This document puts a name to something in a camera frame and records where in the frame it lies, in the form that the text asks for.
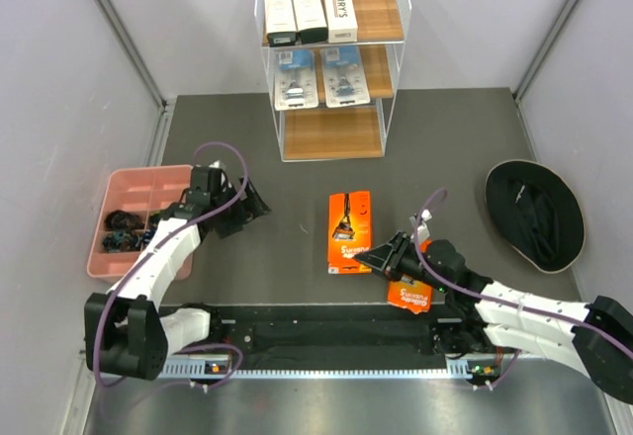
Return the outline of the black and beige bucket hat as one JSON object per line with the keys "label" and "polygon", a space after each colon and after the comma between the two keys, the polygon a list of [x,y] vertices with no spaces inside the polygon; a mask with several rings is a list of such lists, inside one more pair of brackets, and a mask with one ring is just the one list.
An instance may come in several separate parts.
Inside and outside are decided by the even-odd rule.
{"label": "black and beige bucket hat", "polygon": [[562,273],[582,253],[581,205],[552,169],[530,160],[503,161],[488,173],[484,198],[500,237],[540,272]]}

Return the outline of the blue Gillette blister pack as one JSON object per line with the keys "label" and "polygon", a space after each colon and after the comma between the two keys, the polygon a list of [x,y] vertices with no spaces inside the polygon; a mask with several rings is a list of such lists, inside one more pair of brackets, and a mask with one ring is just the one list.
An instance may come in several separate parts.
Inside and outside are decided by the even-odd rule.
{"label": "blue Gillette blister pack", "polygon": [[310,49],[282,50],[275,59],[275,110],[316,108],[319,99],[314,53]]}
{"label": "blue Gillette blister pack", "polygon": [[371,102],[360,49],[356,45],[326,47],[320,52],[325,103],[329,108]]}

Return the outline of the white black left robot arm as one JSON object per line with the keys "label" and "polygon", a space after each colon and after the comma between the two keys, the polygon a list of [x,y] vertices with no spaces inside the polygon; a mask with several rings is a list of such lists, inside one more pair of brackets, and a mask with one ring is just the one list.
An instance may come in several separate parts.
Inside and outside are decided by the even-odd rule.
{"label": "white black left robot arm", "polygon": [[207,353],[218,350],[225,331],[215,310],[184,304],[161,315],[162,300],[209,233],[229,237],[270,211],[249,177],[233,185],[219,162],[194,167],[183,197],[162,211],[153,238],[130,271],[108,293],[88,298],[88,369],[153,381],[169,356],[192,344]]}

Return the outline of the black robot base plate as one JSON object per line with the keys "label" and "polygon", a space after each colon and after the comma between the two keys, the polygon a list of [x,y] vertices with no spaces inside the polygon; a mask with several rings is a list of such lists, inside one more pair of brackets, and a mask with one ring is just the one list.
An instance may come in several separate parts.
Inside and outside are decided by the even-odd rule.
{"label": "black robot base plate", "polygon": [[492,353],[480,323],[439,304],[413,314],[388,304],[203,305],[205,343],[227,343],[254,358],[286,349],[405,347],[424,355]]}

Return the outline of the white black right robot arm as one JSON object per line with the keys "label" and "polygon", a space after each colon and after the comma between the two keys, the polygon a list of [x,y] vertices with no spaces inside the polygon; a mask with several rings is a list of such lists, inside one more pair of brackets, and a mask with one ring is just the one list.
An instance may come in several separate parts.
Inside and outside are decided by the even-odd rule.
{"label": "white black right robot arm", "polygon": [[403,232],[354,258],[391,281],[407,276],[443,292],[466,322],[461,336],[469,349],[494,345],[527,352],[631,403],[632,314],[619,301],[598,296],[590,303],[570,302],[522,292],[469,269],[451,242],[434,240],[420,249]]}

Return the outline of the white Harry's logo box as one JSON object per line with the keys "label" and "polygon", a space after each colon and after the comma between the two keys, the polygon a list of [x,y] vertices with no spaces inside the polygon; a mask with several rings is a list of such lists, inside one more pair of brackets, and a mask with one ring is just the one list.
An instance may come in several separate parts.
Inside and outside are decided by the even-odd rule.
{"label": "white Harry's logo box", "polygon": [[358,24],[353,0],[323,0],[331,44],[356,43]]}

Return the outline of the orange gillette fusion box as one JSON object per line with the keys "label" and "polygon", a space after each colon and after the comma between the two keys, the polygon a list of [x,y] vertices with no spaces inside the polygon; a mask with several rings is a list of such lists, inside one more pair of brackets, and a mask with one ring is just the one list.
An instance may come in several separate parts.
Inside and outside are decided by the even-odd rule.
{"label": "orange gillette fusion box", "polygon": [[413,314],[427,313],[431,308],[432,293],[429,285],[403,276],[397,282],[388,283],[387,303]]}
{"label": "orange gillette fusion box", "polygon": [[328,197],[327,271],[333,275],[369,274],[355,259],[372,245],[372,200],[367,190]]}

